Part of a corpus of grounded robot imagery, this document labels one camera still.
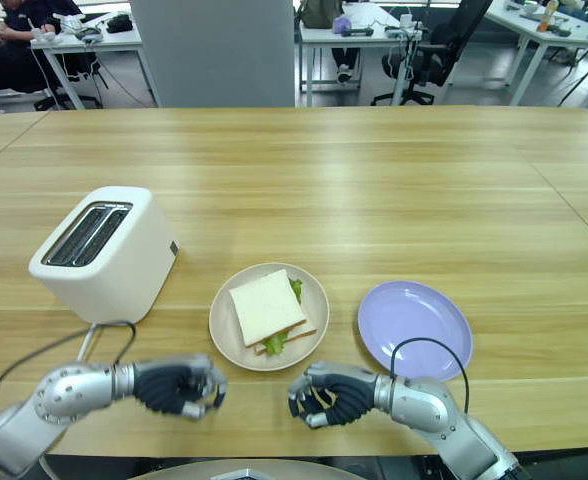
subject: bread slice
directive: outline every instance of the bread slice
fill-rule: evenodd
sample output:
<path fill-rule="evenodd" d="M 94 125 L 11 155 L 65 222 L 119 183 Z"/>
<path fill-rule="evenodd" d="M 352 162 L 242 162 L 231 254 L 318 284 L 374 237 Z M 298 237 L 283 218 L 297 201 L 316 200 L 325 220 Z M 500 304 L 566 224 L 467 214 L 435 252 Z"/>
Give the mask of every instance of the bread slice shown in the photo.
<path fill-rule="evenodd" d="M 230 295 L 246 347 L 305 322 L 285 269 L 232 288 Z"/>
<path fill-rule="evenodd" d="M 298 338 L 307 337 L 308 335 L 314 335 L 316 333 L 316 330 L 316 327 L 312 325 L 312 323 L 308 320 L 305 323 L 297 325 L 292 330 L 290 330 L 290 333 L 287 335 L 285 343 L 291 342 Z M 265 348 L 265 345 L 263 345 L 262 343 L 257 343 L 256 345 L 254 345 L 254 353 L 256 355 L 263 355 L 265 352 L 267 352 L 267 348 Z"/>

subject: office desk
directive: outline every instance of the office desk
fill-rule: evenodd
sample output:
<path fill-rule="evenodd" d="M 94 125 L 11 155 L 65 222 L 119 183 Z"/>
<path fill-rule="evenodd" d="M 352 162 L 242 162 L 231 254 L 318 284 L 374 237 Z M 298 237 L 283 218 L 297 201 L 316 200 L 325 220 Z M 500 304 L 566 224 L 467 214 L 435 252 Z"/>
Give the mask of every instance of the office desk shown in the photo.
<path fill-rule="evenodd" d="M 143 70 L 143 74 L 145 75 L 145 79 L 150 87 L 150 90 L 152 91 L 152 95 L 154 96 L 156 105 L 160 106 L 156 83 L 154 82 L 154 77 L 151 75 L 150 67 L 147 63 L 147 58 L 145 57 L 145 52 L 143 50 L 141 36 L 139 35 L 138 30 L 136 29 L 136 24 L 134 24 L 134 29 L 130 30 L 129 32 L 107 32 L 107 22 L 119 13 L 123 12 L 107 13 L 101 17 L 95 18 L 84 24 L 85 27 L 98 27 L 101 30 L 101 33 L 103 34 L 103 40 L 98 43 L 86 45 L 82 41 L 78 40 L 74 35 L 64 33 L 57 35 L 56 42 L 37 42 L 35 40 L 32 41 L 32 49 L 43 51 L 43 53 L 47 57 L 47 61 L 52 67 L 52 70 L 54 70 L 56 77 L 61 83 L 61 86 L 64 88 L 65 93 L 67 93 L 67 95 L 70 97 L 70 100 L 74 105 L 74 108 L 76 108 L 77 110 L 84 110 L 85 106 L 83 105 L 83 102 L 81 102 L 81 99 L 78 97 L 78 94 L 72 86 L 72 83 L 67 78 L 65 70 L 63 69 L 59 61 L 56 59 L 56 54 L 127 51 L 136 52 L 141 64 L 141 68 Z"/>
<path fill-rule="evenodd" d="M 303 22 L 300 22 L 301 43 L 299 43 L 299 69 L 298 81 L 299 89 L 305 85 L 306 106 L 312 106 L 313 85 L 318 81 L 313 80 L 314 73 L 314 53 L 316 48 L 373 48 L 405 45 L 405 41 L 398 38 L 388 38 L 385 35 L 385 27 L 398 27 L 399 22 L 385 10 L 373 3 L 348 3 L 343 5 L 345 15 L 349 17 L 353 28 L 371 27 L 374 33 L 371 37 L 342 37 L 340 34 L 332 32 L 331 28 L 306 28 Z M 421 32 L 410 32 L 412 41 L 420 41 Z M 303 46 L 305 46 L 306 58 L 306 80 L 303 80 Z M 363 65 L 359 59 L 359 75 L 363 73 Z M 401 95 L 405 86 L 405 68 L 401 66 L 398 78 L 394 84 L 394 97 L 392 105 L 401 103 Z"/>
<path fill-rule="evenodd" d="M 542 142 L 540 126 L 552 123 Z M 563 196 L 579 160 L 588 192 L 586 152 L 588 110 L 50 112 L 0 152 L 0 371 L 85 325 L 29 276 L 34 251 L 88 191 L 138 185 L 157 195 L 182 250 L 125 361 L 205 352 L 229 376 L 228 396 L 198 423 L 125 400 L 71 428 L 56 452 L 428 452 L 379 412 L 319 431 L 288 413 L 286 388 L 311 362 L 381 371 L 358 337 L 356 312 L 370 288 L 392 279 L 429 284 L 461 307 L 474 334 L 470 412 L 508 447 L 586 447 L 588 214 Z M 266 261 L 316 275 L 332 318 L 307 360 L 259 373 L 225 360 L 207 322 L 221 284 Z M 120 349 L 127 331 L 114 330 L 92 361 Z M 0 409 L 79 346 L 18 369 L 0 388 Z M 450 388 L 461 400 L 461 379 Z"/>
<path fill-rule="evenodd" d="M 510 85 L 514 81 L 514 77 L 516 76 L 518 67 L 523 60 L 523 55 L 527 50 L 529 42 L 538 44 L 534 57 L 530 60 L 529 66 L 523 74 L 523 77 L 520 79 L 518 87 L 512 96 L 510 105 L 519 104 L 521 98 L 523 98 L 525 90 L 527 90 L 527 87 L 534 76 L 534 72 L 536 72 L 536 69 L 543 59 L 543 55 L 545 55 L 545 51 L 549 47 L 588 48 L 588 22 L 556 12 L 554 18 L 567 19 L 567 21 L 563 22 L 561 26 L 572 32 L 569 37 L 559 37 L 549 31 L 543 33 L 537 32 L 536 27 L 538 26 L 538 23 L 521 17 L 521 13 L 520 10 L 506 10 L 503 7 L 503 0 L 494 0 L 485 13 L 485 16 L 493 22 L 510 29 L 521 36 L 519 40 L 518 54 L 516 55 L 516 59 L 510 68 L 510 73 L 506 78 L 505 83 L 507 85 Z"/>

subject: white desk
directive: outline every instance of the white desk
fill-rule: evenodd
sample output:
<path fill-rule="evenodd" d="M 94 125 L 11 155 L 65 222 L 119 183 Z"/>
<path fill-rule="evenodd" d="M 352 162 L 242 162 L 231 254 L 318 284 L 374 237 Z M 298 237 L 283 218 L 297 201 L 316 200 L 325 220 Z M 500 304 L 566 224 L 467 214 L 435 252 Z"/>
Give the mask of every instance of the white desk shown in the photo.
<path fill-rule="evenodd" d="M 307 60 L 307 75 L 305 80 L 306 104 L 312 106 L 314 71 L 314 50 L 316 48 L 368 48 L 368 47 L 392 47 L 401 45 L 404 40 L 388 38 L 385 36 L 385 27 L 398 27 L 399 22 L 385 10 L 373 3 L 350 3 L 343 6 L 345 14 L 352 22 L 352 28 L 370 27 L 374 30 L 371 37 L 342 37 L 340 34 L 332 33 L 332 29 L 306 28 L 301 22 L 301 44 L 299 45 L 299 85 L 303 85 L 302 73 L 302 50 L 305 46 L 305 57 Z M 412 35 L 413 41 L 420 41 L 421 32 L 416 31 Z M 401 103 L 401 95 L 405 85 L 405 68 L 401 65 L 399 75 L 394 86 L 394 98 L 392 105 Z"/>
<path fill-rule="evenodd" d="M 519 40 L 520 47 L 518 54 L 512 63 L 507 78 L 505 79 L 506 85 L 510 85 L 513 82 L 514 77 L 516 76 L 516 72 L 518 71 L 518 67 L 523 60 L 523 55 L 525 54 L 528 43 L 532 41 L 538 44 L 538 48 L 534 53 L 534 57 L 530 61 L 527 70 L 523 74 L 523 77 L 521 78 L 518 87 L 516 88 L 516 92 L 514 92 L 514 95 L 512 96 L 510 105 L 519 104 L 523 94 L 525 93 L 525 90 L 534 76 L 534 73 L 536 72 L 536 69 L 538 68 L 539 63 L 543 59 L 545 51 L 549 47 L 588 48 L 588 22 L 584 22 L 583 20 L 579 20 L 562 13 L 555 13 L 555 17 L 567 19 L 566 22 L 561 24 L 561 28 L 568 29 L 572 32 L 569 37 L 559 37 L 558 35 L 555 35 L 551 32 L 537 32 L 536 27 L 538 26 L 538 23 L 533 20 L 523 18 L 520 15 L 520 10 L 505 10 L 503 7 L 503 0 L 494 0 L 485 14 L 485 16 L 493 22 L 510 29 L 521 36 Z"/>
<path fill-rule="evenodd" d="M 74 90 L 74 87 L 67 78 L 67 75 L 61 67 L 61 64 L 56 59 L 56 54 L 135 51 L 140 60 L 141 68 L 143 69 L 145 78 L 150 86 L 150 89 L 152 90 L 152 95 L 154 96 L 156 105 L 160 107 L 159 96 L 156 89 L 156 84 L 154 83 L 154 77 L 151 75 L 149 64 L 147 63 L 147 58 L 145 57 L 145 52 L 143 51 L 141 36 L 136 29 L 136 25 L 134 25 L 134 29 L 130 30 L 129 32 L 107 32 L 106 21 L 110 20 L 119 13 L 122 12 L 108 13 L 84 24 L 85 27 L 98 26 L 97 28 L 99 28 L 103 34 L 103 40 L 101 42 L 93 43 L 90 46 L 78 40 L 74 35 L 65 33 L 58 34 L 55 42 L 32 41 L 32 49 L 43 51 L 47 57 L 47 61 L 52 66 L 52 70 L 54 70 L 54 73 L 58 77 L 61 86 L 65 89 L 65 93 L 67 93 L 67 95 L 70 97 L 74 108 L 77 110 L 84 110 L 85 107 L 83 102 L 81 102 L 80 98 L 78 97 L 76 90 Z"/>

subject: white toaster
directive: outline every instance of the white toaster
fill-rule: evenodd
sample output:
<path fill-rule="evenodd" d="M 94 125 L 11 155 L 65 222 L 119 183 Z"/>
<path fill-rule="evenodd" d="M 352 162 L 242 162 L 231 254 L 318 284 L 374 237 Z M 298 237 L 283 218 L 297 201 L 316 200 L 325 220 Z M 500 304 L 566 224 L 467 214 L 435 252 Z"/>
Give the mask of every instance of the white toaster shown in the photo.
<path fill-rule="evenodd" d="M 94 190 L 30 261 L 30 274 L 83 320 L 137 322 L 152 307 L 178 241 L 149 190 Z"/>

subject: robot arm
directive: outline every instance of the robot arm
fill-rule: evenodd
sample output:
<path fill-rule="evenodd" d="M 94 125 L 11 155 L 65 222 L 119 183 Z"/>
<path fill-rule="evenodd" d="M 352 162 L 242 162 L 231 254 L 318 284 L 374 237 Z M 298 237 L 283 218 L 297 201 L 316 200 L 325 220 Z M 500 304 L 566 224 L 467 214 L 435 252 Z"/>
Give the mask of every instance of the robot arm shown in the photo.
<path fill-rule="evenodd" d="M 198 354 L 128 365 L 61 365 L 26 401 L 0 413 L 0 480 L 23 475 L 70 425 L 114 401 L 133 395 L 156 412 L 196 420 L 221 405 L 226 388 L 223 373 Z M 213 394 L 212 403 L 198 402 Z"/>
<path fill-rule="evenodd" d="M 311 428 L 345 425 L 372 408 L 382 410 L 429 442 L 460 480 L 530 478 L 516 457 L 481 422 L 463 413 L 437 380 L 392 379 L 359 367 L 318 362 L 290 386 L 288 396 L 292 415 Z"/>

